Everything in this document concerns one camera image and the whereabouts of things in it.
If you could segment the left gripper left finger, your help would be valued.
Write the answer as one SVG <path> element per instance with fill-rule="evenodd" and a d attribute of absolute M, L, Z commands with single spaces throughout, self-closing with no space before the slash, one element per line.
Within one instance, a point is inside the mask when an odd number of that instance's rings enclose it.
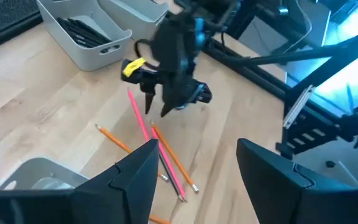
<path fill-rule="evenodd" d="M 151 139 L 72 195 L 74 224 L 148 224 L 157 185 L 158 141 Z"/>

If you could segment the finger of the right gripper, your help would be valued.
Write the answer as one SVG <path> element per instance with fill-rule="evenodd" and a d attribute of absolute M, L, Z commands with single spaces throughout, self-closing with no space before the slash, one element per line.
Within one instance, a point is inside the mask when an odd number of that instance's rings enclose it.
<path fill-rule="evenodd" d="M 171 104 L 171 103 L 165 103 L 162 108 L 162 117 L 166 116 L 171 110 L 174 110 L 177 108 L 177 105 Z"/>
<path fill-rule="evenodd" d="M 154 99 L 154 96 L 155 96 L 154 91 L 152 91 L 150 93 L 149 92 L 145 93 L 145 114 L 149 113 L 150 107 L 151 107 L 153 99 Z"/>

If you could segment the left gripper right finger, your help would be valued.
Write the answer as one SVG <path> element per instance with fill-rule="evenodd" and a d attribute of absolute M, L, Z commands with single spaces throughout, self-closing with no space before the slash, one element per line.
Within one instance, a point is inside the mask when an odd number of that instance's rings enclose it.
<path fill-rule="evenodd" d="M 260 224 L 358 224 L 358 188 L 244 138 L 236 157 Z"/>

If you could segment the pink pencil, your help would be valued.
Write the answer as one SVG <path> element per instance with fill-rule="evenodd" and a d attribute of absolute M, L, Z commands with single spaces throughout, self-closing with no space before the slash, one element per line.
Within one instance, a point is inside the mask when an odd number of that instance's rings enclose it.
<path fill-rule="evenodd" d="M 142 130 L 142 133 L 144 135 L 144 138 L 146 141 L 149 141 L 150 140 L 150 136 L 148 134 L 148 131 L 147 131 L 147 128 L 144 124 L 144 120 L 142 119 L 142 115 L 139 111 L 139 107 L 137 106 L 137 103 L 136 103 L 136 100 L 134 98 L 134 95 L 133 93 L 131 92 L 130 89 L 127 89 L 127 94 L 128 94 L 128 97 L 130 99 L 130 102 L 131 102 L 131 105 L 132 105 L 132 108 L 134 110 L 134 113 L 135 113 L 135 116 L 137 118 L 137 121 L 138 121 L 138 124 Z"/>
<path fill-rule="evenodd" d="M 180 198 L 182 201 L 184 202 L 187 202 L 186 200 L 186 193 L 185 191 L 183 190 L 183 187 L 181 186 L 181 183 L 180 181 L 178 180 L 178 177 L 174 171 L 174 168 L 172 166 L 172 163 L 170 162 L 170 159 L 169 159 L 169 156 L 166 152 L 166 150 L 164 149 L 163 145 L 162 145 L 162 140 L 159 138 L 156 130 L 154 127 L 151 128 L 152 130 L 152 134 L 154 137 L 156 137 L 158 140 L 159 140 L 159 148 L 160 148 L 160 152 L 162 153 L 162 156 L 163 156 L 163 159 L 169 169 L 169 173 L 170 173 L 170 176 L 172 177 L 172 180 L 173 180 L 173 183 L 175 184 L 175 186 L 177 187 L 178 189 L 178 192 L 180 194 Z"/>

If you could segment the orange pencil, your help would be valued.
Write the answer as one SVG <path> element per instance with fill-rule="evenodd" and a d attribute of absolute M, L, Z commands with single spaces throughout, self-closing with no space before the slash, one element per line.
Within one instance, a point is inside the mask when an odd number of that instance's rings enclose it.
<path fill-rule="evenodd" d="M 156 224 L 170 224 L 169 221 L 161 219 L 161 218 L 159 218 L 159 217 L 157 217 L 155 215 L 150 215 L 149 220 L 152 221 L 152 222 L 155 222 Z"/>
<path fill-rule="evenodd" d="M 118 138 L 114 137 L 107 129 L 97 124 L 95 124 L 95 126 L 102 134 L 104 134 L 108 139 L 110 139 L 114 144 L 119 146 L 121 149 L 125 150 L 128 154 L 131 154 L 133 152 L 133 150 L 129 149 L 123 142 L 118 140 Z M 162 174 L 161 172 L 158 173 L 158 176 L 165 182 L 169 182 L 168 177 Z"/>
<path fill-rule="evenodd" d="M 183 174 L 185 180 L 188 182 L 188 184 L 192 187 L 193 191 L 198 194 L 199 188 L 195 185 L 195 183 L 193 182 L 193 180 L 190 178 L 188 172 L 184 169 L 184 167 L 182 166 L 181 162 L 178 160 L 177 155 L 175 154 L 175 152 L 173 151 L 173 149 L 170 147 L 170 145 L 168 144 L 168 142 L 166 141 L 166 139 L 164 138 L 161 130 L 159 130 L 159 128 L 152 123 L 152 129 L 156 132 L 157 136 L 159 137 L 159 139 L 162 141 L 162 144 L 164 145 L 164 147 L 166 148 L 166 150 L 168 151 L 168 153 L 171 155 L 172 159 L 174 160 L 175 164 L 177 165 L 177 167 L 179 168 L 180 172 Z"/>

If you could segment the grey pencil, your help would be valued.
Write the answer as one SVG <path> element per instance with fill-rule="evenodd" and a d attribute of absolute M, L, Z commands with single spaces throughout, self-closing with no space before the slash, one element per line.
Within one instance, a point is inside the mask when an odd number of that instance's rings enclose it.
<path fill-rule="evenodd" d="M 176 183 L 175 183 L 175 181 L 174 181 L 174 179 L 173 179 L 173 177 L 172 177 L 172 173 L 170 172 L 170 169 L 168 168 L 168 165 L 167 165 L 167 163 L 166 163 L 166 161 L 165 161 L 165 159 L 164 159 L 164 157 L 163 157 L 163 155 L 162 155 L 161 152 L 159 152 L 159 157 L 160 157 L 160 160 L 161 160 L 161 162 L 162 162 L 162 164 L 163 164 L 163 166 L 164 166 L 164 169 L 165 169 L 165 171 L 166 171 L 166 173 L 167 173 L 167 175 L 168 175 L 168 179 L 169 179 L 169 181 L 171 182 L 171 184 L 172 184 L 172 186 L 173 186 L 173 188 L 174 188 L 175 193 L 177 194 L 178 199 L 179 199 L 181 202 L 185 202 L 185 199 L 181 196 L 181 194 L 180 194 L 180 192 L 179 192 L 179 189 L 178 189 L 178 187 L 177 187 L 177 185 L 176 185 Z"/>

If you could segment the yellow gripper tag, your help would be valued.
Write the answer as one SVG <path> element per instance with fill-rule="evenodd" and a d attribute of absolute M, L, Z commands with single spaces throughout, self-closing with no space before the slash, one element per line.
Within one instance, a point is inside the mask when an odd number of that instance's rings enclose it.
<path fill-rule="evenodd" d="M 133 61 L 125 60 L 123 62 L 124 67 L 122 69 L 122 73 L 124 76 L 130 77 L 136 70 L 141 68 L 145 63 L 146 60 L 143 57 L 135 59 Z"/>

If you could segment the grey plastic bin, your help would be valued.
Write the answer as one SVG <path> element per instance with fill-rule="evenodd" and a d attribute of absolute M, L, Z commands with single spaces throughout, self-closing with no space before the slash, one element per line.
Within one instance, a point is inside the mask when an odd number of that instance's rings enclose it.
<path fill-rule="evenodd" d="M 169 4 L 153 0 L 98 0 L 101 8 L 133 40 L 151 39 L 169 10 Z"/>
<path fill-rule="evenodd" d="M 122 30 L 97 0 L 36 0 L 44 25 L 59 46 L 81 70 L 90 72 L 122 60 L 132 31 Z M 71 38 L 57 19 L 76 19 L 109 38 L 107 44 L 83 47 Z"/>
<path fill-rule="evenodd" d="M 7 190 L 12 182 L 13 190 L 65 190 L 74 189 L 89 178 L 72 171 L 50 159 L 36 157 L 23 162 L 1 185 Z"/>

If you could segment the black stand beam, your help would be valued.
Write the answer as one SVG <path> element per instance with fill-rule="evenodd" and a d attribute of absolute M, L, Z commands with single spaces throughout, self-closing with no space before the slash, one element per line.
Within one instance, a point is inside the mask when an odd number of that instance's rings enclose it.
<path fill-rule="evenodd" d="M 358 59 L 358 35 L 340 44 L 329 45 L 318 50 L 297 52 L 296 54 L 301 54 L 301 60 L 326 57 L 330 57 L 330 59 L 311 72 L 293 88 L 286 90 L 285 94 L 287 96 L 298 96 L 310 85 L 319 86 Z"/>

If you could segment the black keyboard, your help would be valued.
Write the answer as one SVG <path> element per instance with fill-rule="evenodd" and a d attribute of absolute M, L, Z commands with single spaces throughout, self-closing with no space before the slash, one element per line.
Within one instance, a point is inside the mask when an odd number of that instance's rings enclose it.
<path fill-rule="evenodd" d="M 0 45 L 42 22 L 36 0 L 0 0 Z"/>

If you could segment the black table frame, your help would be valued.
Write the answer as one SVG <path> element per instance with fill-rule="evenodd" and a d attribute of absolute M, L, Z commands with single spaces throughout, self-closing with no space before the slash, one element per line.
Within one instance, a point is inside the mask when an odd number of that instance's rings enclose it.
<path fill-rule="evenodd" d="M 213 39 L 206 43 L 203 51 L 282 100 L 285 116 L 300 96 L 300 94 L 298 96 L 287 96 L 285 91 L 292 87 L 263 70 L 261 65 L 300 61 L 301 54 L 290 52 L 282 55 L 243 58 L 224 44 Z M 358 107 L 351 114 L 336 116 L 312 102 L 310 96 L 290 128 L 285 129 L 282 125 L 282 129 L 282 141 L 276 145 L 276 149 L 287 159 L 337 138 L 353 142 L 354 147 L 358 147 Z"/>

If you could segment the white frame bracket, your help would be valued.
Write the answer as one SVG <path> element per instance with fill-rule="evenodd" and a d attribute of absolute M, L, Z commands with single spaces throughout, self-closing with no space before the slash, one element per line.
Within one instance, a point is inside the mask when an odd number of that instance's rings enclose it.
<path fill-rule="evenodd" d="M 287 115 L 284 117 L 283 127 L 285 129 L 289 129 L 293 122 L 296 120 L 296 117 L 306 105 L 306 102 L 309 100 L 310 96 L 314 92 L 314 89 L 315 87 L 313 85 L 310 85 L 308 88 L 305 88 L 300 94 L 300 96 L 297 98 Z"/>

